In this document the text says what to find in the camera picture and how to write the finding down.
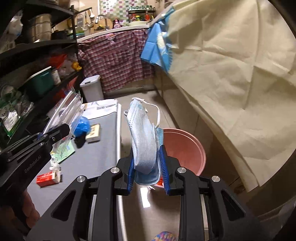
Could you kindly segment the person's left hand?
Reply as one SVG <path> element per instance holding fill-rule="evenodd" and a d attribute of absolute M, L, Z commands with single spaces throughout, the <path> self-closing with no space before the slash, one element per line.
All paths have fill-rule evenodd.
<path fill-rule="evenodd" d="M 27 190 L 16 195 L 16 200 L 1 198 L 1 240 L 26 240 L 40 219 Z"/>

